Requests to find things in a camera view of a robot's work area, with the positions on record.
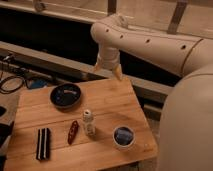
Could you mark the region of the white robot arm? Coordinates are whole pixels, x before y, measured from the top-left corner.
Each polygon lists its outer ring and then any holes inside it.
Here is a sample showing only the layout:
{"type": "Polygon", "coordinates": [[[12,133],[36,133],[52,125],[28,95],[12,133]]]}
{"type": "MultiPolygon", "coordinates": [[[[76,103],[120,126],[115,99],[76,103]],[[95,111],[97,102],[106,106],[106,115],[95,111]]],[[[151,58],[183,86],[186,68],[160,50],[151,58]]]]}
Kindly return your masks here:
{"type": "Polygon", "coordinates": [[[90,33],[97,68],[121,78],[125,52],[178,78],[162,108],[156,171],[213,171],[213,39],[136,31],[118,14],[94,22],[90,33]]]}

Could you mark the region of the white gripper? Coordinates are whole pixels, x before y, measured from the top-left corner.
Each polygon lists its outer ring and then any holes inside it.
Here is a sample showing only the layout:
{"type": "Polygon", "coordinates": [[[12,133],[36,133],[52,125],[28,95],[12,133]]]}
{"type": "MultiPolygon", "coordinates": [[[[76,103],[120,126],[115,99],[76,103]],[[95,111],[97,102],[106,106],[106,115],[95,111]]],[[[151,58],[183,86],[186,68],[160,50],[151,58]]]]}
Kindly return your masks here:
{"type": "Polygon", "coordinates": [[[99,71],[101,68],[107,70],[114,69],[115,77],[122,80],[122,67],[120,64],[120,52],[118,49],[109,46],[99,46],[97,61],[93,67],[93,72],[99,71]]]}

